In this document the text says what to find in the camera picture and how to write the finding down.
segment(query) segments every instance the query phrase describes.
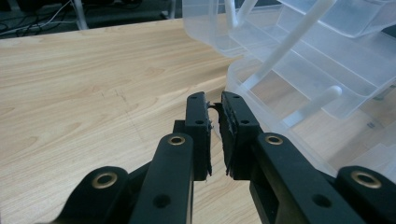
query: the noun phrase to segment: wood grain surface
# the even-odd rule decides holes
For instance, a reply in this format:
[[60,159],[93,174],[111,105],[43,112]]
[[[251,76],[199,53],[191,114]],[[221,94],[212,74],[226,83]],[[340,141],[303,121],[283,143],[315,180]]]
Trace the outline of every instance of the wood grain surface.
[[[150,161],[187,96],[219,101],[231,62],[180,20],[0,40],[1,223],[51,221],[93,169]],[[215,134],[212,163],[195,183],[193,223],[260,223]]]

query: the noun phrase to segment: white plastic rod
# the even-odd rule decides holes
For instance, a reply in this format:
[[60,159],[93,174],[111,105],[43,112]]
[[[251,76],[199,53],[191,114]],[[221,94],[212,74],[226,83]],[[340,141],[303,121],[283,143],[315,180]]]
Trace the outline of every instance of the white plastic rod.
[[271,53],[259,70],[251,75],[245,82],[245,87],[250,90],[267,75],[274,65],[300,40],[300,38],[326,13],[335,0],[318,0],[306,13],[302,21],[286,36],[285,40]]
[[235,14],[235,1],[225,0],[224,5],[225,5],[225,15],[227,17],[228,30],[232,30],[238,25],[238,21],[236,20],[236,14]]
[[339,98],[343,90],[339,86],[331,86],[325,92],[323,92],[320,96],[313,99],[307,105],[303,106],[299,110],[294,111],[292,114],[288,115],[283,119],[283,122],[292,127],[298,124],[303,119],[308,118],[309,116],[316,113],[323,106],[331,103],[333,100]]
[[245,22],[248,14],[251,12],[254,6],[256,6],[257,1],[258,0],[245,0],[241,8],[239,8],[238,13],[236,14],[237,26],[241,26]]
[[85,21],[84,9],[82,8],[81,0],[74,0],[74,5],[78,18],[78,28],[80,30],[88,30],[89,28]]

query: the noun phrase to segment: transparent plastic bin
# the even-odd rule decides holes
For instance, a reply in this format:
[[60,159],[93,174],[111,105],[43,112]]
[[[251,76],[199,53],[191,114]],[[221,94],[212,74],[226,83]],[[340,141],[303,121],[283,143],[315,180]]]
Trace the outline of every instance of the transparent plastic bin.
[[[279,0],[305,14],[318,0]],[[319,20],[342,35],[357,37],[396,24],[394,0],[338,0]]]
[[[373,157],[396,152],[396,138],[389,137],[396,134],[396,39],[379,32],[374,13],[370,20],[357,20],[369,24],[359,35],[372,32],[357,38],[351,38],[356,31],[344,34],[326,23],[343,0],[298,35],[304,15],[312,12],[303,9],[316,1],[281,2],[256,5],[242,22],[230,25],[233,16],[226,15],[224,1],[183,0],[185,29],[225,56],[244,56],[231,64],[227,90],[243,96],[265,131],[286,135],[317,169],[335,175],[340,167],[358,164],[396,182],[396,157]],[[380,1],[383,7],[394,2]],[[236,14],[243,3],[235,3]],[[292,44],[290,37],[296,37]],[[282,47],[286,51],[269,72],[248,85]]]

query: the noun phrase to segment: cable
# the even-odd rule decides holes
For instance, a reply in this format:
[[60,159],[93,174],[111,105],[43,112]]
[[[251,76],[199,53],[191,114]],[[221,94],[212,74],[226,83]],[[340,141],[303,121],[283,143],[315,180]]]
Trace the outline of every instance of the cable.
[[38,29],[41,31],[41,30],[42,30],[42,27],[44,27],[44,26],[50,24],[50,23],[55,19],[55,17],[56,17],[67,5],[69,5],[69,4],[71,3],[71,1],[72,1],[72,0],[67,1],[61,8],[59,8],[59,9],[55,12],[55,14],[54,14],[47,22],[39,23],[41,20],[39,20],[39,19],[38,19],[38,18],[39,18],[38,15],[35,14],[35,16],[36,16],[35,22],[32,22],[30,25],[26,25],[26,26],[22,26],[22,27],[14,28],[14,29],[12,29],[12,30],[5,31],[5,32],[3,32],[3,33],[0,33],[0,35],[7,35],[7,34],[10,34],[10,33],[16,32],[16,34],[17,34],[17,36],[18,36],[18,31],[19,31],[19,30],[25,30],[25,29],[26,29],[26,31],[23,33],[23,35],[26,35],[30,29],[36,29],[36,28],[38,28]]
[[0,32],[8,30],[8,26],[5,23],[0,22],[0,25],[4,26],[5,28],[0,29]]

